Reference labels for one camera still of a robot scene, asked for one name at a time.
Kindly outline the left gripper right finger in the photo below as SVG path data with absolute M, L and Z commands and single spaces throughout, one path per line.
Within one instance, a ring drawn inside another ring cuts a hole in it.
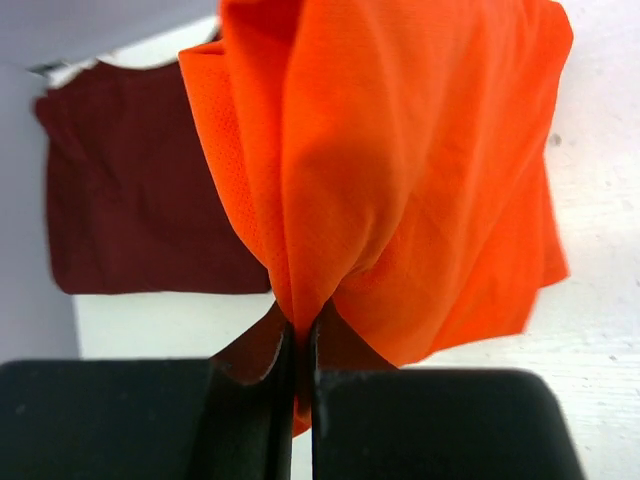
M 309 337 L 312 468 L 313 479 L 321 476 L 321 429 L 328 426 L 321 419 L 320 377 L 328 371 L 369 372 L 396 371 L 397 367 L 379 355 L 339 314 L 332 299 L 327 301 L 314 320 Z

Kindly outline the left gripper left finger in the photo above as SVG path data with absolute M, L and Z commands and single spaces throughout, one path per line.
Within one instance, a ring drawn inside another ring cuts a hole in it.
M 291 475 L 295 338 L 278 305 L 211 359 L 191 479 Z

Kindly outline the folded dark red t-shirt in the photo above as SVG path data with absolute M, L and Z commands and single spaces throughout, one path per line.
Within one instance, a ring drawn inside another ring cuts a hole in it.
M 68 294 L 258 294 L 266 269 L 233 230 L 179 66 L 107 63 L 38 98 L 52 276 Z

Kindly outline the orange t-shirt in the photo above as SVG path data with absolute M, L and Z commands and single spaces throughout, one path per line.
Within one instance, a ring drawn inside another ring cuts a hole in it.
M 566 278 L 544 150 L 555 1 L 224 1 L 179 64 L 228 218 L 305 345 L 333 303 L 396 366 L 522 332 Z

